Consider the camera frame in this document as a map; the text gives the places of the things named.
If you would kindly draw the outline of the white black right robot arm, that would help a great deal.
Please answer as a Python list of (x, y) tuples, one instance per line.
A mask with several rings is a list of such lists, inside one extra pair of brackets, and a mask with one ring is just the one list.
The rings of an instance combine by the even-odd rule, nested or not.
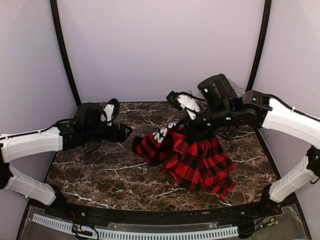
[(180, 123), (187, 132), (200, 133), (229, 126), (251, 126), (275, 130), (311, 147), (292, 170), (266, 187), (266, 196), (255, 205), (255, 213), (266, 217), (286, 197), (306, 183), (320, 178), (320, 119), (289, 106), (272, 94), (249, 90), (237, 95), (224, 74), (211, 76), (197, 86), (202, 98), (188, 92), (171, 91), (166, 99), (188, 116)]

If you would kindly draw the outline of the red black plaid shirt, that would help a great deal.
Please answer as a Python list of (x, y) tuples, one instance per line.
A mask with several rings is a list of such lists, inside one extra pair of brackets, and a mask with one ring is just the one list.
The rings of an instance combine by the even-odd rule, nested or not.
[(217, 136), (212, 131), (172, 130), (175, 123), (144, 137), (135, 136), (132, 151), (144, 157), (148, 165), (163, 163), (160, 173), (170, 173), (180, 188), (227, 197), (236, 185), (230, 172), (237, 167)]

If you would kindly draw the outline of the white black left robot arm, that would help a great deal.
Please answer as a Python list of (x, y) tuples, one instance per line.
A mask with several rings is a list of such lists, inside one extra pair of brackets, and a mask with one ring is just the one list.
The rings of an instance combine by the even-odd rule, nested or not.
[(10, 162), (47, 152), (61, 152), (84, 147), (89, 143), (110, 141), (123, 143), (132, 133), (124, 123), (115, 123), (120, 103), (113, 98), (108, 102), (81, 104), (73, 116), (58, 120), (44, 129), (0, 136), (0, 188), (34, 199), (60, 218), (71, 213), (59, 190), (40, 182), (13, 167)]

